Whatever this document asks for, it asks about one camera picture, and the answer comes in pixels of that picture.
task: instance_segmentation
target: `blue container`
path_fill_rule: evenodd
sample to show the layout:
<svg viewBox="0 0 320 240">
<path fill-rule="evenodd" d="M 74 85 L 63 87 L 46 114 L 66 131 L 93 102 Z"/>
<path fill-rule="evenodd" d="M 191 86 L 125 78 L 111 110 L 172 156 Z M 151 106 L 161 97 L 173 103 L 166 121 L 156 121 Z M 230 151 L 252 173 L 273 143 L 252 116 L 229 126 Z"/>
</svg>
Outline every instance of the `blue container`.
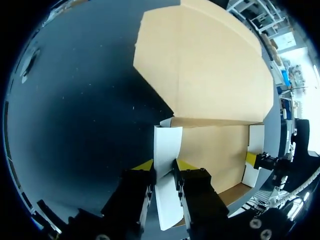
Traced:
<svg viewBox="0 0 320 240">
<path fill-rule="evenodd" d="M 289 80 L 289 76 L 286 70 L 281 70 L 282 76 L 283 76 L 283 80 L 284 80 L 284 84 L 288 87 L 290 87 L 291 83 Z"/>
</svg>

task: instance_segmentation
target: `black table surface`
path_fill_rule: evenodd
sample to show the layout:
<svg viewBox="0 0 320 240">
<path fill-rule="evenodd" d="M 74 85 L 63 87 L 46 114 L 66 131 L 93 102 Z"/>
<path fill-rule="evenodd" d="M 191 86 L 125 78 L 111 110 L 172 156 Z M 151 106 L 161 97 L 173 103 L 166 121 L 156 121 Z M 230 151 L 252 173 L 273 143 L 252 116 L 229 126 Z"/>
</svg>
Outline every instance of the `black table surface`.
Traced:
<svg viewBox="0 0 320 240">
<path fill-rule="evenodd" d="M 31 41 L 40 55 L 23 84 L 20 64 L 7 100 L 12 161 L 32 205 L 43 199 L 64 221 L 78 208 L 98 215 L 121 170 L 153 158 L 154 125 L 173 113 L 133 68 L 134 46 L 145 11 L 178 4 L 85 2 Z M 264 147 L 272 155 L 280 140 L 276 103 L 264 121 Z M 263 172 L 259 183 L 268 174 Z M 184 227 L 160 230 L 154 198 L 142 239 L 186 236 Z"/>
</svg>

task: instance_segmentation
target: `white wall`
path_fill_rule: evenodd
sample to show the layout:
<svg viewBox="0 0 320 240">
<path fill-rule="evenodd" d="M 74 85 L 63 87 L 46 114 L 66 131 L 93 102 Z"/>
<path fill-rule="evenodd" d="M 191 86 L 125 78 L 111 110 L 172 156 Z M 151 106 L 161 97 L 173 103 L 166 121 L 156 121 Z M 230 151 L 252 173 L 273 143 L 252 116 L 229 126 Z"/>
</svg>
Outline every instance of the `white wall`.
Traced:
<svg viewBox="0 0 320 240">
<path fill-rule="evenodd" d="M 309 151 L 320 154 L 320 86 L 313 64 L 306 47 L 282 53 L 282 58 L 289 59 L 291 65 L 301 65 L 303 78 L 305 79 L 306 94 L 299 97 L 302 105 L 301 116 L 308 119 L 310 124 Z"/>
</svg>

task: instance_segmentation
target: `white cable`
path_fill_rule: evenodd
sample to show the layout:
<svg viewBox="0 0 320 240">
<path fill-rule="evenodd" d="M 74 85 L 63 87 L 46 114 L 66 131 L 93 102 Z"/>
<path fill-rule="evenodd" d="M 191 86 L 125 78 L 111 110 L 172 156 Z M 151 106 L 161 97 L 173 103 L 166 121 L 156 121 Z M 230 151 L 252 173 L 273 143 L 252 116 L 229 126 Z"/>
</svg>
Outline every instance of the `white cable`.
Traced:
<svg viewBox="0 0 320 240">
<path fill-rule="evenodd" d="M 305 181 L 301 186 L 299 186 L 296 190 L 292 191 L 291 193 L 284 196 L 282 199 L 280 199 L 277 202 L 270 202 L 271 208 L 277 208 L 281 204 L 284 204 L 286 201 L 290 201 L 292 198 L 295 198 L 298 193 L 300 193 L 303 189 L 308 187 L 320 174 L 320 167 L 315 171 L 314 174 L 312 174 L 311 177 L 308 178 L 307 181 Z"/>
</svg>

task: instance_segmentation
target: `storage box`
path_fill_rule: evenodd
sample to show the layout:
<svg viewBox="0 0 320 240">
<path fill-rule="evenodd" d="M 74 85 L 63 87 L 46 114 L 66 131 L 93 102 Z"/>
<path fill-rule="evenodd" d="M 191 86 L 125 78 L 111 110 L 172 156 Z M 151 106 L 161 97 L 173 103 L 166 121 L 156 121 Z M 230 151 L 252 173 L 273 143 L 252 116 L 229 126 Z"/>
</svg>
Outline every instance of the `storage box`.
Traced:
<svg viewBox="0 0 320 240">
<path fill-rule="evenodd" d="M 147 11 L 133 66 L 174 112 L 170 126 L 154 133 L 162 230 L 183 215 L 168 174 L 174 158 L 206 168 L 226 205 L 250 189 L 243 176 L 254 186 L 257 172 L 245 170 L 249 125 L 262 123 L 273 106 L 273 78 L 258 39 L 240 21 L 207 0 Z"/>
</svg>

